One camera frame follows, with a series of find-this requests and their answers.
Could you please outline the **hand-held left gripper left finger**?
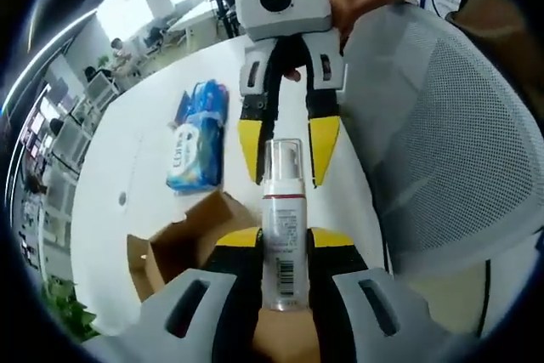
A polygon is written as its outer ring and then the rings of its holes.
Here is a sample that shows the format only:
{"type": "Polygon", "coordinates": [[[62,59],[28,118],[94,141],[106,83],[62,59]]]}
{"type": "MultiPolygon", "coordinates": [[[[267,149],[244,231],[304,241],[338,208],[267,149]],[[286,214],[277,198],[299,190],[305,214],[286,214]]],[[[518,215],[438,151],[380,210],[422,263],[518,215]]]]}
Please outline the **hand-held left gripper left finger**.
{"type": "Polygon", "coordinates": [[[262,303],[264,244],[258,227],[218,240],[199,269],[148,297],[127,330],[132,362],[248,362],[262,303]]]}

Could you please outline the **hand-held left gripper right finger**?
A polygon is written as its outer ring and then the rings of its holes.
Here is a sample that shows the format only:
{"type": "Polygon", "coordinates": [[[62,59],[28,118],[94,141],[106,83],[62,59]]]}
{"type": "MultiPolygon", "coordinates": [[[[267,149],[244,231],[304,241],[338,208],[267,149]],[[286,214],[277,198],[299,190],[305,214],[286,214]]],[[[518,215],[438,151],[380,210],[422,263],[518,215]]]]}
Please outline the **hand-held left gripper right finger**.
{"type": "Polygon", "coordinates": [[[426,302],[382,269],[370,269],[351,239],[308,233],[309,306],[324,362],[427,362],[426,302]]]}

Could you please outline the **person's right hand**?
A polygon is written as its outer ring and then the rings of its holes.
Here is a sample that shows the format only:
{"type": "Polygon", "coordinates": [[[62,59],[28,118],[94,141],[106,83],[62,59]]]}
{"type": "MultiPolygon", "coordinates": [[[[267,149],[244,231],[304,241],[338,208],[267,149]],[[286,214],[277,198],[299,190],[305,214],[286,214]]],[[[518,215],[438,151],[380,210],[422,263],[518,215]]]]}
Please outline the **person's right hand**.
{"type": "Polygon", "coordinates": [[[340,36],[340,50],[349,40],[357,20],[372,10],[379,9],[389,0],[330,0],[332,24],[340,36]]]}

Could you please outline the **person's left hand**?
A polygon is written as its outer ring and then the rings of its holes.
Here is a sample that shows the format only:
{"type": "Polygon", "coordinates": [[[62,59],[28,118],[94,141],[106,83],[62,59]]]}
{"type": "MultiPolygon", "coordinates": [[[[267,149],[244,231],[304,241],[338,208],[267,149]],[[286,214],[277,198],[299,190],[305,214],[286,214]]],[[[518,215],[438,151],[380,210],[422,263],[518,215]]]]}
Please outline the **person's left hand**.
{"type": "Polygon", "coordinates": [[[260,309],[252,340],[252,362],[321,362],[320,345],[309,309],[260,309]]]}

